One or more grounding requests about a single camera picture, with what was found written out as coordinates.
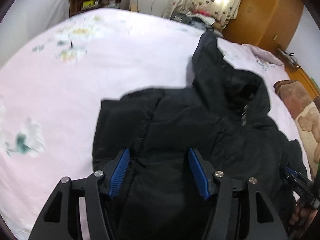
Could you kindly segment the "person's right hand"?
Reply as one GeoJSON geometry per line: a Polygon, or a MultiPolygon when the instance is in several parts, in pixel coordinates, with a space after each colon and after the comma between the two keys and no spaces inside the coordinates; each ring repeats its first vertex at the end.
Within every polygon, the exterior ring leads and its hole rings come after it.
{"type": "Polygon", "coordinates": [[[301,204],[300,202],[301,202],[301,199],[299,198],[299,200],[297,200],[296,202],[295,210],[291,216],[289,224],[295,225],[300,220],[304,220],[305,222],[304,227],[308,228],[312,223],[312,221],[314,220],[314,218],[316,217],[318,211],[314,209],[310,209],[306,207],[306,205],[301,204]]]}

